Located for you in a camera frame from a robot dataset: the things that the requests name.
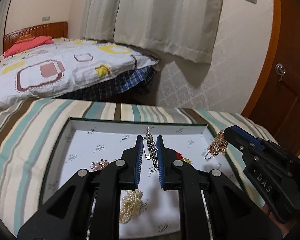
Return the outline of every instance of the human hand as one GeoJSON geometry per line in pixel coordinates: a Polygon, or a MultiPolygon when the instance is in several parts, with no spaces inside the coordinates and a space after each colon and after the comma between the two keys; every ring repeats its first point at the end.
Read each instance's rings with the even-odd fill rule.
{"type": "Polygon", "coordinates": [[[286,234],[288,234],[289,231],[297,223],[297,220],[295,218],[291,219],[290,221],[286,222],[285,224],[278,222],[277,219],[274,217],[273,213],[270,211],[270,208],[268,207],[267,204],[265,204],[263,206],[262,211],[280,228],[283,237],[285,237],[286,234]]]}

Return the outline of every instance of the striped bedspread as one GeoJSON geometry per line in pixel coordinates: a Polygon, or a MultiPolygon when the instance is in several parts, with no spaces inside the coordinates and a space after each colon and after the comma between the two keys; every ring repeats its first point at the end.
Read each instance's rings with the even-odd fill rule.
{"type": "MultiPolygon", "coordinates": [[[[47,162],[68,117],[207,123],[213,135],[236,124],[255,137],[275,142],[265,128],[239,114],[51,98],[23,100],[0,112],[0,218],[15,235],[38,209],[47,162]]],[[[263,199],[243,174],[242,154],[229,145],[225,157],[236,170],[242,190],[262,207],[263,199]]]]}

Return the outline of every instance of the patterned bedsheet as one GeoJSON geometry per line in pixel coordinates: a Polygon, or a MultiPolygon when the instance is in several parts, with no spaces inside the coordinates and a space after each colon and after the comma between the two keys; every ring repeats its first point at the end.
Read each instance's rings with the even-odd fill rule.
{"type": "Polygon", "coordinates": [[[65,38],[53,41],[0,57],[0,111],[25,98],[58,97],[158,62],[113,43],[65,38]]]}
{"type": "MultiPolygon", "coordinates": [[[[256,137],[275,142],[265,128],[239,114],[51,98],[22,100],[0,112],[0,218],[15,235],[38,209],[47,162],[68,117],[201,123],[208,124],[214,136],[236,124],[256,137]]],[[[262,207],[263,199],[243,174],[241,152],[229,145],[224,158],[233,167],[242,190],[262,207]]]]}
{"type": "Polygon", "coordinates": [[[57,98],[101,101],[124,92],[146,95],[150,92],[155,70],[152,66],[128,70],[93,86],[66,93],[57,98]]]}

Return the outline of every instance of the silver brooch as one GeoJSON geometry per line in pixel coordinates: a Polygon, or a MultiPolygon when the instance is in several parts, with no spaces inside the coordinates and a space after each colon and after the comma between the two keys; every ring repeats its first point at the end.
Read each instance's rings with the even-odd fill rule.
{"type": "Polygon", "coordinates": [[[147,128],[146,137],[143,138],[143,140],[147,141],[149,155],[146,154],[146,159],[150,160],[152,159],[154,168],[158,168],[158,162],[157,162],[157,147],[155,145],[155,142],[153,140],[150,127],[147,128]]]}

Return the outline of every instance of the red pillow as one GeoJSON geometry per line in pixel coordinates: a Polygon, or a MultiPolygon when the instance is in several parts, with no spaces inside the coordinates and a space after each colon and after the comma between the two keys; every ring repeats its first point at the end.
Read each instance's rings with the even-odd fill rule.
{"type": "Polygon", "coordinates": [[[33,49],[43,44],[52,44],[53,40],[51,36],[39,36],[32,41],[22,42],[20,44],[14,44],[10,49],[4,52],[3,57],[13,56],[27,49],[33,49]]]}
{"type": "Polygon", "coordinates": [[[33,34],[26,34],[21,36],[19,39],[17,39],[16,44],[25,42],[25,41],[32,41],[35,38],[33,34]]]}

